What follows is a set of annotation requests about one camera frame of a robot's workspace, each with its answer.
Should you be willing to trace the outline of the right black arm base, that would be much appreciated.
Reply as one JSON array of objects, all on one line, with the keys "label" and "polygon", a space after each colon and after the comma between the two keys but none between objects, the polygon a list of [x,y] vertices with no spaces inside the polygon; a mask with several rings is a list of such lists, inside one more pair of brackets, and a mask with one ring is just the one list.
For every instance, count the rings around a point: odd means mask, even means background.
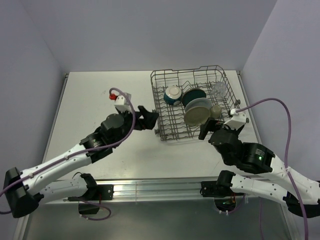
[{"label": "right black arm base", "polygon": [[213,198],[215,210],[220,215],[235,212],[246,201],[244,193],[235,193],[231,190],[232,183],[222,181],[202,181],[199,193],[204,198]]}]

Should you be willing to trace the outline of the olive ceramic mug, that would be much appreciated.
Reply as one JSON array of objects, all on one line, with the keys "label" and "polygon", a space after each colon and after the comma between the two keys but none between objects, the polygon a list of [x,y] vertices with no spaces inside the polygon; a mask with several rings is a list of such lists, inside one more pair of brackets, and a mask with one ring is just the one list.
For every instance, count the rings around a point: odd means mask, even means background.
[{"label": "olive ceramic mug", "polygon": [[213,105],[210,108],[210,116],[214,119],[219,119],[222,114],[222,109],[219,105]]}]

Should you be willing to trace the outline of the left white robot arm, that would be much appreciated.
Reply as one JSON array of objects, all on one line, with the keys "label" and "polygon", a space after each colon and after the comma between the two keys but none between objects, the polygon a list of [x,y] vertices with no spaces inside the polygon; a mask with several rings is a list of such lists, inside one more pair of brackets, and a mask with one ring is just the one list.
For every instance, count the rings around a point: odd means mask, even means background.
[{"label": "left white robot arm", "polygon": [[132,131],[152,130],[159,117],[155,110],[143,106],[138,111],[120,111],[110,114],[100,126],[65,153],[35,167],[6,171],[1,195],[6,197],[14,218],[35,211],[41,203],[64,198],[73,193],[74,198],[91,200],[98,193],[97,184],[89,174],[70,181],[59,178],[81,167],[94,164],[113,153]]}]

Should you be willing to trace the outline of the aluminium mounting rail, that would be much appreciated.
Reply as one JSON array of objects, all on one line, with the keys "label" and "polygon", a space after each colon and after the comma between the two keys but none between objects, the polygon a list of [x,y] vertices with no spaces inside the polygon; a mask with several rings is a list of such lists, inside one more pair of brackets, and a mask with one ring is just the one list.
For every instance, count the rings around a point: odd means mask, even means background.
[{"label": "aluminium mounting rail", "polygon": [[[113,185],[114,202],[149,202],[149,201],[177,201],[199,200],[201,182],[214,181],[212,179],[157,179],[124,182],[100,181],[98,185]],[[235,193],[251,197],[261,197],[285,205],[284,198],[288,191],[275,183],[250,179],[235,175],[232,178],[231,190]]]}]

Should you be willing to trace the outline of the clear glass tumbler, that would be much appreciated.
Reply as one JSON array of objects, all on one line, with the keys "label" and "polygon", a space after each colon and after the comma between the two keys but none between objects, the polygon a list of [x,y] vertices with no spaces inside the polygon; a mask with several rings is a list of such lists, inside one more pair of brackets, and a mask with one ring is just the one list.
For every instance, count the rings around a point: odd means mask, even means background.
[{"label": "clear glass tumbler", "polygon": [[223,82],[216,82],[212,87],[212,94],[216,98],[224,98],[227,91],[227,85]]}]

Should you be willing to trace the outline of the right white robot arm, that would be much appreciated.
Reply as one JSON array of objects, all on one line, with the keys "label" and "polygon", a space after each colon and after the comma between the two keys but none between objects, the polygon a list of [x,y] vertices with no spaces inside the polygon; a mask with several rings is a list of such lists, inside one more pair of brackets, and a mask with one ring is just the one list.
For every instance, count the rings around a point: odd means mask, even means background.
[{"label": "right white robot arm", "polygon": [[270,149],[259,143],[241,142],[242,131],[232,129],[224,122],[209,118],[200,126],[198,138],[204,140],[212,133],[208,143],[221,155],[223,163],[267,181],[254,180],[229,170],[220,172],[217,180],[201,182],[203,197],[224,198],[232,194],[249,194],[269,199],[286,206],[296,216],[315,218],[320,215],[320,183],[308,179],[283,161]]}]

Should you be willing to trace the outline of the teal ceramic plate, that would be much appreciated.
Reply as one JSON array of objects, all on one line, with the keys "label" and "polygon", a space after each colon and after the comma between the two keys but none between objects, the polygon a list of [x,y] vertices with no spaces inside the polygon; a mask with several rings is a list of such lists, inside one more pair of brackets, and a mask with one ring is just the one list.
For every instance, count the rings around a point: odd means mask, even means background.
[{"label": "teal ceramic plate", "polygon": [[207,95],[204,90],[199,88],[193,88],[185,92],[181,98],[182,105],[186,107],[189,102],[198,99],[198,98],[206,98]]}]

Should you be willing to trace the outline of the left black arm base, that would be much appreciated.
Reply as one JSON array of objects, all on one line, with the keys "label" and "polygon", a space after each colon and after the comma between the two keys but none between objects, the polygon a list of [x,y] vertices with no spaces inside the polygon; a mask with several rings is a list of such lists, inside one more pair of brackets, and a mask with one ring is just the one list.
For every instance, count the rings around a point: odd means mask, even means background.
[{"label": "left black arm base", "polygon": [[[96,187],[94,193],[81,197],[68,197],[69,202],[78,202],[78,213],[81,218],[87,221],[103,221],[111,217],[112,211],[103,204],[103,201],[113,199],[114,185],[102,184]],[[107,215],[101,218],[94,217],[100,210],[107,211]]]}]

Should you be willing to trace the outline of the beige ceramic plate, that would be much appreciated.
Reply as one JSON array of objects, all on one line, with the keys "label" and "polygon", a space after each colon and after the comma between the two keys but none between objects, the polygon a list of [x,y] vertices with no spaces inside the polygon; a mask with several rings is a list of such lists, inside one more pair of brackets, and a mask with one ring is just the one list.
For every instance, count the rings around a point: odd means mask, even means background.
[{"label": "beige ceramic plate", "polygon": [[186,125],[194,127],[204,124],[211,116],[210,110],[204,106],[195,106],[188,109],[184,114]]}]

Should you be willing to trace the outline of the teal white ceramic bowl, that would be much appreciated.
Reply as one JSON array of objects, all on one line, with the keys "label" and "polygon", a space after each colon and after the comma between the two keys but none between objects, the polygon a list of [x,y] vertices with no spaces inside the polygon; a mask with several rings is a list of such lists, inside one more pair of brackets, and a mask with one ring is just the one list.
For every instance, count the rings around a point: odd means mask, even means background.
[{"label": "teal white ceramic bowl", "polygon": [[169,86],[164,91],[163,99],[168,105],[176,106],[181,102],[182,91],[177,86]]}]

